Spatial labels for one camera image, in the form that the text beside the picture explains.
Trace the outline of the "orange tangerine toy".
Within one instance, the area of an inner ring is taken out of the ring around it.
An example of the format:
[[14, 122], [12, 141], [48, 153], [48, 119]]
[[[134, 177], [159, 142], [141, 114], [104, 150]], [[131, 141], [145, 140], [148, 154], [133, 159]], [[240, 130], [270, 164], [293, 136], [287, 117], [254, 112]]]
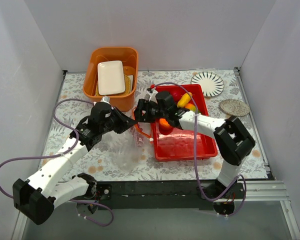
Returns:
[[158, 121], [159, 131], [162, 133], [168, 133], [173, 130], [173, 127], [168, 123], [165, 118], [160, 118]]

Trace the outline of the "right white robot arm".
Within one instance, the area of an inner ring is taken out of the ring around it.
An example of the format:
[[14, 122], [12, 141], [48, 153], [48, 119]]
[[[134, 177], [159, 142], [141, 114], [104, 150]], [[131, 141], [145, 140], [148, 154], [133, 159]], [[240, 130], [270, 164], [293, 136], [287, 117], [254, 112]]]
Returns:
[[238, 179], [241, 166], [256, 145], [241, 120], [235, 116], [213, 118], [177, 107], [168, 91], [159, 92], [154, 97], [154, 101], [143, 98], [138, 100], [135, 119], [142, 123], [153, 123], [163, 118], [174, 128], [213, 138], [223, 158], [215, 183], [217, 195], [222, 199], [233, 195], [233, 184]]

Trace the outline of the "clear zip top bag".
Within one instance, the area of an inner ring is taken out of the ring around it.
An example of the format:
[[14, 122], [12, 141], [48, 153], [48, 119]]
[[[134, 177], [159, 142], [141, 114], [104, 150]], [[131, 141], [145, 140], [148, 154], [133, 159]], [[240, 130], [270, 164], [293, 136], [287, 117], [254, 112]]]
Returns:
[[143, 155], [143, 149], [153, 141], [151, 134], [144, 132], [139, 123], [134, 125], [134, 127], [143, 135], [144, 144], [142, 146], [138, 147], [135, 144], [132, 135], [133, 127], [121, 134], [114, 133], [110, 143], [112, 163], [124, 171], [131, 171], [139, 164]]

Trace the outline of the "purple grape bunch toy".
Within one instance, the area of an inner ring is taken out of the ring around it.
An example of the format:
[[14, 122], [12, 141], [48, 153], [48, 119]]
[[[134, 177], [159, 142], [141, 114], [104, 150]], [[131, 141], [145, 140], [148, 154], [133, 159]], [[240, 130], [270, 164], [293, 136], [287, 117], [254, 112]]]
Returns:
[[132, 127], [131, 134], [137, 147], [144, 145], [144, 136], [137, 130], [135, 126]]

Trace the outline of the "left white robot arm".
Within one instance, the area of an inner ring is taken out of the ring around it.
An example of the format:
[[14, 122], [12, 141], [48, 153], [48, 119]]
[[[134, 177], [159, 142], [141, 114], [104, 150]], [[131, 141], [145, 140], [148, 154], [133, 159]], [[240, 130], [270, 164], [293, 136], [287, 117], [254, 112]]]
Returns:
[[107, 102], [97, 102], [90, 115], [80, 120], [57, 157], [48, 161], [27, 180], [12, 186], [14, 207], [35, 224], [43, 224], [54, 209], [77, 197], [91, 200], [97, 194], [97, 181], [87, 173], [61, 183], [61, 178], [83, 158], [108, 132], [121, 134], [137, 124]]

